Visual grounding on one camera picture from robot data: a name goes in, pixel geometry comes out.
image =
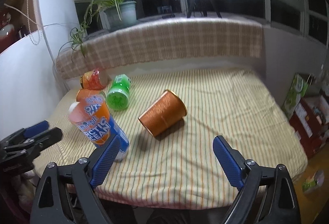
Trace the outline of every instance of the metal screw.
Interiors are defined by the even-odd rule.
[[[78,162],[79,162],[79,164],[85,164],[85,163],[87,163],[87,161],[88,161],[87,157],[81,157]]]
[[[256,164],[256,162],[252,159],[247,159],[246,161],[247,161],[247,165],[255,165]]]
[[[280,170],[284,170],[284,169],[286,169],[286,166],[285,166],[285,165],[282,165],[282,164],[279,164],[278,167],[279,167]]]
[[[55,166],[55,163],[54,162],[50,162],[50,163],[48,163],[47,168],[53,168],[54,166]]]

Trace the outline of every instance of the bottle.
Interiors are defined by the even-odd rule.
[[[106,103],[109,108],[123,110],[128,107],[130,99],[130,83],[130,78],[125,74],[115,77],[111,88],[106,95]]]

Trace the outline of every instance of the striped tablecloth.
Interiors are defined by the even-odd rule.
[[[188,114],[157,138],[138,116],[171,89]],[[63,131],[63,139],[42,151],[34,164],[39,175],[50,161],[71,164],[89,156],[93,144],[68,120],[77,90],[69,91],[48,119]],[[287,166],[293,179],[307,158],[282,111],[264,84],[246,70],[188,70],[132,77],[131,102],[113,117],[130,140],[127,157],[115,163],[100,198],[146,207],[206,209],[230,205],[237,190],[229,185],[212,151],[216,135],[263,166]]]

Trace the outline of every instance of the plant pot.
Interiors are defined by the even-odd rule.
[[[121,28],[127,28],[137,23],[135,1],[123,2],[122,4],[120,4],[120,10],[121,20],[119,18],[119,14],[115,6],[110,7],[104,11],[109,21],[111,31],[118,30]]]

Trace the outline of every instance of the white wall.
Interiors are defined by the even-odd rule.
[[[266,86],[282,106],[296,72],[318,76],[326,59],[324,45],[286,31],[264,27]]]
[[[0,54],[0,140],[52,114],[64,95],[52,67],[43,37],[38,45],[25,37]]]
[[[38,0],[38,3],[43,25],[61,23],[45,27],[50,49],[56,58],[60,47],[70,40],[71,29],[79,23],[74,0]]]

